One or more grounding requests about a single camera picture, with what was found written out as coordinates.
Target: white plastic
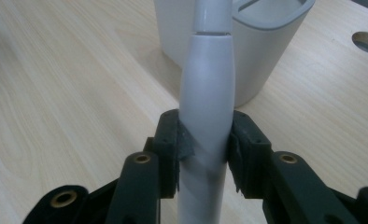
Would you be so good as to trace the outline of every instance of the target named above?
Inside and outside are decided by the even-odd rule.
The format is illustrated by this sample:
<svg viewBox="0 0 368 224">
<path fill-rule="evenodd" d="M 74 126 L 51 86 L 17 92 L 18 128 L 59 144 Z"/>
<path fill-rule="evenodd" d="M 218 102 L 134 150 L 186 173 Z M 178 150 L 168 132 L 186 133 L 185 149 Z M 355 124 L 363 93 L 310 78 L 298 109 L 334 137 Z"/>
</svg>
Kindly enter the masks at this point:
<svg viewBox="0 0 368 224">
<path fill-rule="evenodd" d="M 219 223 L 233 112 L 232 37 L 193 35 L 181 79 L 179 118 L 195 140 L 195 155 L 180 163 L 180 224 Z"/>
<path fill-rule="evenodd" d="M 232 32 L 231 0 L 196 0 L 193 31 L 207 33 Z"/>
<path fill-rule="evenodd" d="M 182 67 L 192 33 L 195 0 L 154 2 L 163 51 Z M 234 0 L 236 106 L 260 91 L 314 3 L 315 0 Z"/>
</svg>

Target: wood grain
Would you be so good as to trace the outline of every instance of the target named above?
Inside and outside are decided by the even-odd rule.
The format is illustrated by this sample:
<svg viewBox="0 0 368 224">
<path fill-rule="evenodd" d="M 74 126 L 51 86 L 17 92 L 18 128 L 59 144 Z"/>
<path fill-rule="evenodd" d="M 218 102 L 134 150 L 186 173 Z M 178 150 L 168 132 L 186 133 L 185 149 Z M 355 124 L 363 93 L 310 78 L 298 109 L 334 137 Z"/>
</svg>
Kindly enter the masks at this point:
<svg viewBox="0 0 368 224">
<path fill-rule="evenodd" d="M 368 9 L 318 0 L 262 91 L 238 108 L 325 183 L 368 186 Z M 0 223 L 20 223 L 48 191 L 89 191 L 120 175 L 162 112 L 180 69 L 161 51 L 152 1 L 0 0 Z M 163 223 L 176 223 L 176 201 Z M 221 223 L 265 223 L 227 176 Z"/>
</svg>

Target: wooden table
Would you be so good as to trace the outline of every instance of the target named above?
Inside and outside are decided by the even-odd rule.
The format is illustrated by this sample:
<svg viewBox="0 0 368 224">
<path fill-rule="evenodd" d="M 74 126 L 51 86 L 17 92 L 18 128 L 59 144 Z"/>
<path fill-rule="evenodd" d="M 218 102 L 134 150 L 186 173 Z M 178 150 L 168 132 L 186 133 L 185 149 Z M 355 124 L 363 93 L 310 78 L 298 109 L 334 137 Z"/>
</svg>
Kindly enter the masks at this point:
<svg viewBox="0 0 368 224">
<path fill-rule="evenodd" d="M 262 91 L 238 108 L 274 150 L 301 155 L 352 197 L 368 186 L 368 9 L 317 0 Z M 93 191 L 178 107 L 152 1 L 0 0 L 0 223 L 20 223 L 61 185 Z M 163 202 L 176 223 L 177 201 Z M 221 223 L 264 223 L 227 176 Z"/>
</svg>

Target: white electric toothbrush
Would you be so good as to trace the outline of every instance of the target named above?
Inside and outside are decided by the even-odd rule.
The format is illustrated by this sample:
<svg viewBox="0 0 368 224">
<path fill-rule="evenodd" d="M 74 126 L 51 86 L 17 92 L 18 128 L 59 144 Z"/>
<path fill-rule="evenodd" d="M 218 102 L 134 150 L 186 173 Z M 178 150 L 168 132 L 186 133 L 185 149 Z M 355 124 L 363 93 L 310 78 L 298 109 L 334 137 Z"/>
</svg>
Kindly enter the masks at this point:
<svg viewBox="0 0 368 224">
<path fill-rule="evenodd" d="M 179 119 L 194 155 L 180 163 L 178 223 L 217 224 L 234 113 L 232 0 L 197 0 Z"/>
</svg>

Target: table surface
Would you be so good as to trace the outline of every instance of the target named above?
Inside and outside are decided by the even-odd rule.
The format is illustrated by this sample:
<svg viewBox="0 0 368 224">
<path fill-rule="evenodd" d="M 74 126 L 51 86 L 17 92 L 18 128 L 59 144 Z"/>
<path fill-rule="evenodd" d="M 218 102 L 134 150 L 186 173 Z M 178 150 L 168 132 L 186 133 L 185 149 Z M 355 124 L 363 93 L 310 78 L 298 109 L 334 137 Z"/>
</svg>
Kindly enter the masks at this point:
<svg viewBox="0 0 368 224">
<path fill-rule="evenodd" d="M 317 0 L 262 91 L 237 108 L 274 150 L 301 155 L 352 197 L 368 186 L 368 9 Z M 0 223 L 47 192 L 93 191 L 178 107 L 181 70 L 161 50 L 152 1 L 0 0 Z M 162 223 L 177 222 L 163 201 Z M 221 223 L 265 223 L 227 175 Z"/>
</svg>

